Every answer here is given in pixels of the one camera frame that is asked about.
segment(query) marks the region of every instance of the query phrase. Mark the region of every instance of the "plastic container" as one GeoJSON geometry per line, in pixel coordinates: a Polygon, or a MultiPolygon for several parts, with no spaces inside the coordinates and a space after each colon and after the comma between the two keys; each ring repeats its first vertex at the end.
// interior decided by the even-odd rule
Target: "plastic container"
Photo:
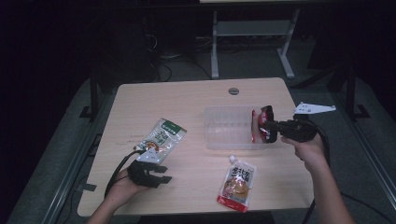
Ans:
{"type": "Polygon", "coordinates": [[[209,149],[265,149],[261,138],[252,142],[252,111],[261,106],[222,105],[205,109],[206,147],[209,149]]]}

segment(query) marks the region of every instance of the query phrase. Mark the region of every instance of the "dark background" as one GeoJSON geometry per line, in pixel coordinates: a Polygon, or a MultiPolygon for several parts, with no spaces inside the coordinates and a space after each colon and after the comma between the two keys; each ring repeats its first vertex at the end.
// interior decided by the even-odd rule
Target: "dark background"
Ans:
{"type": "MultiPolygon", "coordinates": [[[[177,48],[193,58],[195,36],[211,35],[212,18],[210,10],[98,13],[73,1],[7,0],[0,4],[3,223],[74,94],[92,73],[102,91],[126,82],[150,82],[156,77],[150,64],[167,49],[177,48]],[[163,51],[148,52],[152,43],[146,35],[156,35],[163,51]]],[[[353,52],[359,77],[372,86],[395,118],[394,9],[382,1],[306,7],[294,38],[317,38],[312,68],[326,68],[353,52]]],[[[266,15],[279,16],[270,12],[266,15]]]]}

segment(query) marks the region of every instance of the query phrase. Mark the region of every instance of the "table top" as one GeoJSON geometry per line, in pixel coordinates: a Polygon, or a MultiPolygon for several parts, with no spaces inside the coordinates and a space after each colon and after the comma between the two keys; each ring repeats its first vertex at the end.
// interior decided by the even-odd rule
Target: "table top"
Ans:
{"type": "MultiPolygon", "coordinates": [[[[312,179],[304,163],[294,155],[292,146],[278,140],[259,150],[206,148],[204,111],[211,105],[271,105],[275,120],[291,119],[295,108],[281,78],[122,85],[87,180],[96,189],[84,190],[78,213],[83,217],[93,213],[103,200],[107,182],[120,161],[149,134],[160,118],[187,130],[162,163],[168,168],[164,175],[173,178],[157,189],[135,195],[116,215],[233,211],[216,201],[231,165],[231,155],[257,167],[249,211],[308,207],[313,200],[312,179]],[[239,93],[231,95],[230,88],[237,88],[239,93]]],[[[136,157],[132,156],[124,167],[136,157]]]]}

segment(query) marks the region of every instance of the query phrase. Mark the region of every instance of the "red snack package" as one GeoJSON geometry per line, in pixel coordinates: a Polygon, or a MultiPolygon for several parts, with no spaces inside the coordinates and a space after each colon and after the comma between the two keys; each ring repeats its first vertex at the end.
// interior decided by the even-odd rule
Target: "red snack package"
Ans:
{"type": "Polygon", "coordinates": [[[236,211],[246,213],[251,195],[256,167],[235,156],[230,157],[232,163],[220,189],[218,203],[236,211]]]}

